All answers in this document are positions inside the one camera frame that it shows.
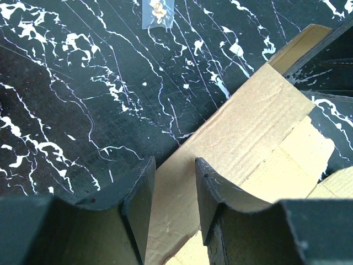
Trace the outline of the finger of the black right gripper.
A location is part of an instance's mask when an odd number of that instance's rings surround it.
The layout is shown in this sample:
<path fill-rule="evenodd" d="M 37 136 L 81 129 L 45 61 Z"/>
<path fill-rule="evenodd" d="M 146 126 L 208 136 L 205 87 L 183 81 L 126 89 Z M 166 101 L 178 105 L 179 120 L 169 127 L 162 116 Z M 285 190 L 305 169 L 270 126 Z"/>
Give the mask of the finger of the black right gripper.
<path fill-rule="evenodd" d="M 284 77 L 300 91 L 352 97 L 352 17 L 304 54 Z"/>

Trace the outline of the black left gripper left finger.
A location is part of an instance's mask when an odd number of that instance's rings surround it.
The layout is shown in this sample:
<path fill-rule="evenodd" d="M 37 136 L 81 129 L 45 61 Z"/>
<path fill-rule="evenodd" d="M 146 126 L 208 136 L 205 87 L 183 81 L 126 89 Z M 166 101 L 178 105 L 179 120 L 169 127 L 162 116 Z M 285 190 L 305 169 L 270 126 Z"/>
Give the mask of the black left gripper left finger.
<path fill-rule="evenodd" d="M 1 197 L 2 264 L 144 264 L 156 162 L 77 203 Z"/>

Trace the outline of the brown cardboard box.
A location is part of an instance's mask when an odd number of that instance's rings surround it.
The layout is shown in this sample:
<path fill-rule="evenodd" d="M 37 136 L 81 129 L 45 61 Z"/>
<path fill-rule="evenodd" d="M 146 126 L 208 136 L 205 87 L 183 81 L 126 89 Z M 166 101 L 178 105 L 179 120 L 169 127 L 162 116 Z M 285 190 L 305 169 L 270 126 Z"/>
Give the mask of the brown cardboard box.
<path fill-rule="evenodd" d="M 352 198 L 352 162 L 333 162 L 352 139 L 347 97 L 302 94 L 283 73 L 330 29 L 307 26 L 248 79 L 156 171 L 147 264 L 206 264 L 195 159 L 267 201 Z"/>

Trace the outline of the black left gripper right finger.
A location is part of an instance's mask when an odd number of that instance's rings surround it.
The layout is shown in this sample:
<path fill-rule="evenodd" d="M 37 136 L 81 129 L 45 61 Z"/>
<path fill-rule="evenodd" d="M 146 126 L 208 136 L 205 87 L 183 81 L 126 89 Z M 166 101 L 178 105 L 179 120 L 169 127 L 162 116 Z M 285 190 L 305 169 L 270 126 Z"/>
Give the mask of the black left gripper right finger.
<path fill-rule="evenodd" d="M 210 264 L 351 264 L 351 199 L 266 202 L 195 160 Z"/>

